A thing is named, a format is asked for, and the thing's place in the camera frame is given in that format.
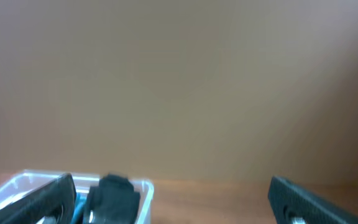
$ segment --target clear storage box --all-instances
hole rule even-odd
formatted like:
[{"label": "clear storage box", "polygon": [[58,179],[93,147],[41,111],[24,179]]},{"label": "clear storage box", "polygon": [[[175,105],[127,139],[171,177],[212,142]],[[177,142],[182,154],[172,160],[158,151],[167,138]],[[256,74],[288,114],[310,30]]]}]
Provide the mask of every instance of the clear storage box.
[{"label": "clear storage box", "polygon": [[[65,172],[24,170],[16,174],[5,184],[0,186],[0,209],[12,202],[24,197],[27,193],[35,190],[44,184],[52,181]],[[99,175],[71,173],[75,183],[77,193],[86,196],[89,187],[99,184]],[[139,211],[137,213],[136,224],[150,223],[150,210],[154,194],[154,186],[149,180],[131,180],[136,191],[140,192]]]}]

